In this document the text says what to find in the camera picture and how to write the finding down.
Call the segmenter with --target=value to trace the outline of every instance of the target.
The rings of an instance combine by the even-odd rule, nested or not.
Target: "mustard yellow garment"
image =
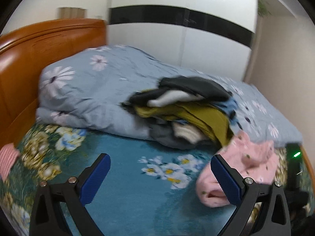
[[[143,118],[158,116],[172,121],[184,119],[200,128],[215,143],[226,146],[233,136],[228,117],[208,103],[177,102],[165,107],[134,106],[136,113]]]

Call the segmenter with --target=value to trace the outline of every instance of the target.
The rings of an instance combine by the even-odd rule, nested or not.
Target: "silver bolt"
[[[281,184],[281,182],[280,182],[280,181],[275,181],[275,185],[276,185],[277,187],[282,186],[282,184]]]
[[[39,183],[39,185],[40,185],[41,187],[45,187],[45,186],[47,185],[47,181],[41,181],[41,182]]]
[[[245,182],[248,184],[252,184],[254,182],[253,179],[251,179],[250,177],[245,178]]]
[[[68,182],[70,183],[70,184],[73,184],[73,183],[75,183],[77,181],[77,178],[75,177],[75,176],[72,176],[72,177],[70,177],[69,179],[68,179]]]

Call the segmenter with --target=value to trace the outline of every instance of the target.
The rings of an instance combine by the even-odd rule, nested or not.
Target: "blue gripper pad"
[[[242,189],[240,188],[240,186],[233,179],[231,174],[224,167],[224,165],[221,163],[216,155],[212,157],[210,165],[212,173],[220,184],[228,201],[232,205],[239,206],[242,202]]]
[[[101,154],[91,167],[85,169],[89,172],[89,176],[79,189],[79,199],[83,206],[93,201],[94,196],[96,195],[110,168],[111,158],[107,154]]]

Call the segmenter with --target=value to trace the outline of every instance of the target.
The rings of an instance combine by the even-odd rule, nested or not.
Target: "green led indicator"
[[[293,155],[293,157],[298,157],[301,154],[301,152],[298,152],[296,154]]]

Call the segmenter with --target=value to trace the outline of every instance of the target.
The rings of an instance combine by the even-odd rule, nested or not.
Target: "wooden bed frame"
[[[34,124],[38,80],[44,67],[106,44],[106,25],[98,19],[51,20],[1,36],[0,147],[16,146]],[[302,146],[301,151],[315,189],[314,170]]]

